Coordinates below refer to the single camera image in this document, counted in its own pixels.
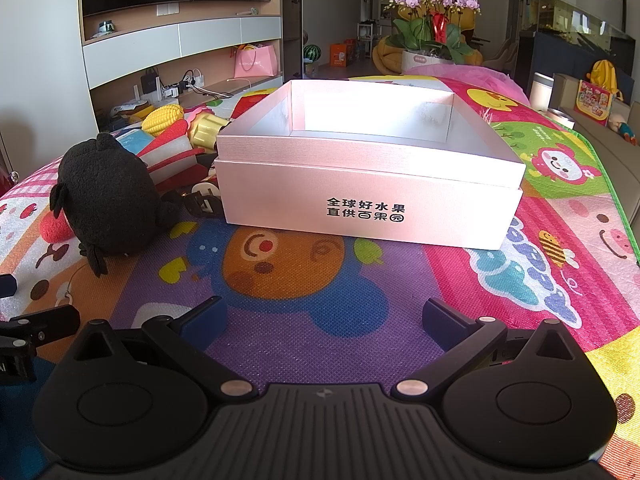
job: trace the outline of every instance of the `black plush toy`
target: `black plush toy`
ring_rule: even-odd
[[[107,273],[105,256],[142,250],[178,221],[178,206],[160,199],[145,163],[105,133],[65,153],[49,207],[56,218],[65,210],[98,277]]]

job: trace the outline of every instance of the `pink shopping bag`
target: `pink shopping bag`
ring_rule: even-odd
[[[238,50],[234,77],[277,75],[278,60],[272,45]]]

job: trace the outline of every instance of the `yellow backpack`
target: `yellow backpack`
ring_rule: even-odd
[[[592,84],[608,90],[622,101],[622,92],[618,90],[616,80],[616,69],[608,59],[596,61],[587,77]]]

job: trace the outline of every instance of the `flower pot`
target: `flower pot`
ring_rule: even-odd
[[[436,56],[427,56],[425,54],[421,54],[420,52],[410,52],[409,50],[402,51],[402,73],[415,66],[435,64],[453,65],[454,63],[450,59],[442,59],[441,57]]]

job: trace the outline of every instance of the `round silver button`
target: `round silver button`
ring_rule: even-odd
[[[220,391],[229,397],[240,397],[250,393],[253,389],[254,387],[251,386],[251,383],[242,379],[227,381],[220,386]]]
[[[406,379],[396,384],[396,390],[398,390],[398,392],[412,397],[424,394],[428,389],[427,383],[418,379]]]

